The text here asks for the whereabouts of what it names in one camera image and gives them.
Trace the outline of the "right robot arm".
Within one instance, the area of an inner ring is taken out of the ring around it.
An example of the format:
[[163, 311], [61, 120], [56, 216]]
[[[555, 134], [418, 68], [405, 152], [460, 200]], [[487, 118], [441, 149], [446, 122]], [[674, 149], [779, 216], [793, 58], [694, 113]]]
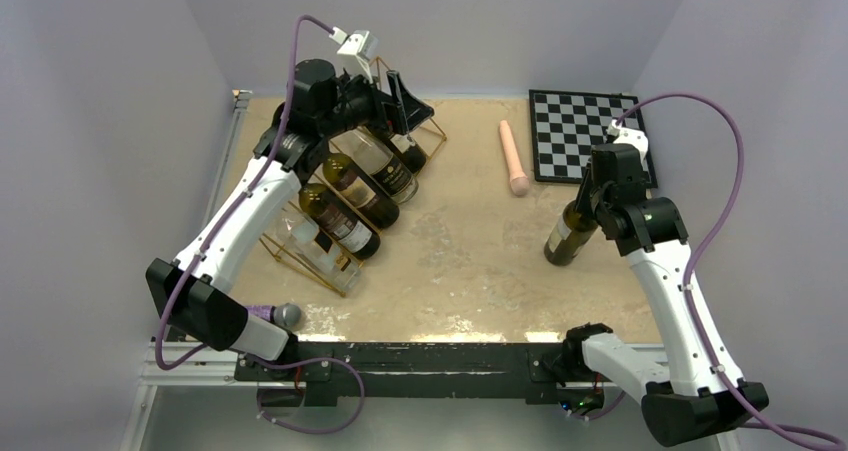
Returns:
[[594, 147], [578, 208], [588, 211], [628, 261], [668, 364], [639, 354], [602, 323], [569, 330], [561, 363], [573, 377], [611, 380], [639, 403], [654, 439], [672, 447], [740, 427], [768, 406], [769, 396], [720, 350], [697, 280], [685, 273], [691, 247], [683, 220], [670, 199], [648, 197], [641, 158], [631, 144]]

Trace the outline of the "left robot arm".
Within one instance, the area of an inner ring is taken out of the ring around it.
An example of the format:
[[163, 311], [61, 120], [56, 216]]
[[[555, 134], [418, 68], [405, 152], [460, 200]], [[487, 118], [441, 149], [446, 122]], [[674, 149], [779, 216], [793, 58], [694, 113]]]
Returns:
[[294, 66], [242, 183], [186, 248], [170, 260], [154, 259], [145, 272], [160, 317], [156, 346], [172, 326], [214, 350], [259, 358], [272, 379], [295, 373], [298, 353], [287, 346], [292, 334], [251, 313], [229, 291], [259, 236], [322, 164], [331, 139], [367, 126], [406, 134], [434, 116], [398, 72], [387, 71], [386, 81], [378, 86], [369, 72], [339, 75], [322, 59]]

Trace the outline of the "clear brown-tinted bottle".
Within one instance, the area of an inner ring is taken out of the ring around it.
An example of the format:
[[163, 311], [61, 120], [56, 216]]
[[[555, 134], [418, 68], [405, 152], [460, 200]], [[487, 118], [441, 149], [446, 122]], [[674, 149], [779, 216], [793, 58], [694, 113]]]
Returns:
[[369, 134], [350, 130], [333, 139], [334, 143], [396, 203], [410, 201], [419, 185], [410, 169], [385, 145]]

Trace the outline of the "clear glass liquor bottle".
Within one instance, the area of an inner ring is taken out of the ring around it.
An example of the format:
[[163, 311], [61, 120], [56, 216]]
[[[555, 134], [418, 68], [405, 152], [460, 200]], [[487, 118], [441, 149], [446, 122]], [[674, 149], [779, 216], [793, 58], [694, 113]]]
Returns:
[[359, 266], [310, 217], [286, 208], [278, 232], [283, 250], [326, 287], [342, 297], [354, 287]]

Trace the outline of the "dark green wine bottle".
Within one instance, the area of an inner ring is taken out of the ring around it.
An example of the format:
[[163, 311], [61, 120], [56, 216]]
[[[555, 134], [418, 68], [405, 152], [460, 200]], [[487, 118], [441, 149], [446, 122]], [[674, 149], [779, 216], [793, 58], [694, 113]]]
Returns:
[[326, 185], [307, 183], [298, 193], [300, 209], [357, 260], [372, 257], [381, 240], [350, 207]]

